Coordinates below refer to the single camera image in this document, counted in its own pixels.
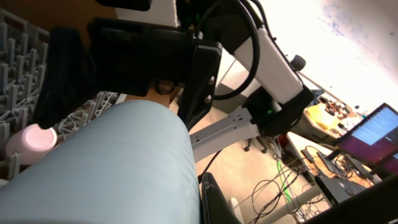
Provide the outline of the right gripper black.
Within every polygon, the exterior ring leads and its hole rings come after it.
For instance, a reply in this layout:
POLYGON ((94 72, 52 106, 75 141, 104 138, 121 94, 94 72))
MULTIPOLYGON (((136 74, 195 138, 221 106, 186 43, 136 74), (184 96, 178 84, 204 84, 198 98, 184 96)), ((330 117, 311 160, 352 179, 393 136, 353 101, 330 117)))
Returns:
POLYGON ((33 122, 51 128, 98 89, 146 96, 161 81, 183 88, 178 116, 188 129, 209 112, 221 44, 192 30, 97 17, 87 26, 90 54, 70 27, 50 31, 47 68, 33 122))

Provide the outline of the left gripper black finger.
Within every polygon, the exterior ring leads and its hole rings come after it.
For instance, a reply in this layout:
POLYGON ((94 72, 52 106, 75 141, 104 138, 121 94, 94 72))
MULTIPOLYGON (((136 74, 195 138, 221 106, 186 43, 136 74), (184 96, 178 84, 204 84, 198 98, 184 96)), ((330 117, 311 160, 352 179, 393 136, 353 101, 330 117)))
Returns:
POLYGON ((204 173, 201 182, 201 214, 204 224, 240 224, 215 178, 204 173))

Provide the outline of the pink plastic cup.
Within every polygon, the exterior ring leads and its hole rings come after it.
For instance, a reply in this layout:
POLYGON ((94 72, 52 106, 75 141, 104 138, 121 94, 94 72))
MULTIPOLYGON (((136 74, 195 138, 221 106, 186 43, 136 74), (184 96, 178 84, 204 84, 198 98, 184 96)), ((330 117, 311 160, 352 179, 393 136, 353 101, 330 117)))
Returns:
POLYGON ((42 129, 38 124, 31 124, 11 136, 5 153, 7 157, 20 154, 21 165, 32 165, 48 154, 56 143, 57 133, 53 128, 42 129))

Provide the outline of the light blue plastic cup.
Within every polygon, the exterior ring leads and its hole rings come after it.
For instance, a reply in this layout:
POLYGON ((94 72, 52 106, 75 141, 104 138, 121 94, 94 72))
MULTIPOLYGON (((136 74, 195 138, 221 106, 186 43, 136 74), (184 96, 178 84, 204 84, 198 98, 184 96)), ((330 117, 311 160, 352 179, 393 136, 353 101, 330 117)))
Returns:
POLYGON ((2 223, 200 223, 187 128, 151 101, 120 103, 1 188, 2 223))

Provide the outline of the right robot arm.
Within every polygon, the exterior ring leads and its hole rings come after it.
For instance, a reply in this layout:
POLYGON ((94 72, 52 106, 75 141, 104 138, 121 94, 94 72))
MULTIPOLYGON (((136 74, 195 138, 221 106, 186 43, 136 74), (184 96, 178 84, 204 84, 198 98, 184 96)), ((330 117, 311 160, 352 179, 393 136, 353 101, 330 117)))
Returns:
POLYGON ((228 100, 253 81, 257 99, 278 109, 248 105, 262 135, 288 131, 311 102, 272 36, 259 1, 104 1, 136 13, 133 19, 96 17, 90 46, 71 27, 50 31, 47 69, 33 121, 51 128, 101 91, 146 96, 169 82, 182 87, 178 116, 191 129, 212 102, 228 100))

